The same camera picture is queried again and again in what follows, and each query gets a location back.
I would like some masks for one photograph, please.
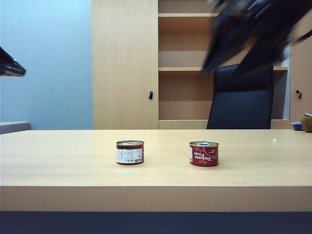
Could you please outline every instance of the black office chair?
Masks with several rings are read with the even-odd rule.
[[[207,129],[270,129],[273,67],[244,78],[232,76],[238,65],[214,71],[214,97]]]

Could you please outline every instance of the door handle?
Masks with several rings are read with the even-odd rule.
[[[296,93],[299,94],[299,95],[298,95],[298,98],[299,98],[299,99],[302,99],[302,92],[301,92],[300,90],[297,89],[297,90],[296,90]]]
[[[152,91],[152,90],[150,91],[150,96],[149,96],[149,99],[150,99],[150,100],[152,100],[152,99],[153,99],[153,91]]]

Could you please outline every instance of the wooden cabinet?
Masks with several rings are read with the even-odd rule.
[[[157,0],[92,1],[95,129],[158,129],[157,14]]]
[[[311,30],[312,11],[298,24],[293,39]],[[300,121],[304,113],[312,112],[312,38],[293,45],[291,49],[291,121]]]
[[[199,73],[218,15],[210,8],[206,0],[93,0],[95,129],[206,128],[213,73],[204,78]],[[292,77],[305,77],[301,85],[292,78],[291,116],[296,121],[295,112],[312,111],[307,104],[311,85],[304,85],[311,76],[311,47],[304,49],[310,42],[292,50]],[[224,65],[241,62],[246,53]],[[276,64],[274,82],[272,128],[290,128],[288,116],[284,119],[288,64]],[[294,101],[293,89],[301,89],[304,99]],[[153,100],[148,99],[150,90]]]
[[[199,72],[212,38],[212,23],[206,0],[159,0],[159,128],[205,129],[213,99],[213,73]],[[224,65],[240,63],[248,50]],[[282,120],[287,66],[274,67],[276,90],[272,128],[289,128]]]

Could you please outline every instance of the light blue wall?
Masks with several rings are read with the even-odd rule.
[[[1,47],[26,68],[1,77],[1,121],[93,128],[91,0],[1,0]]]

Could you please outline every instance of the can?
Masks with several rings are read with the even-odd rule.
[[[123,140],[116,142],[117,163],[136,165],[144,162],[144,141]]]
[[[201,167],[213,167],[218,165],[218,147],[219,144],[216,142],[190,142],[190,163]]]

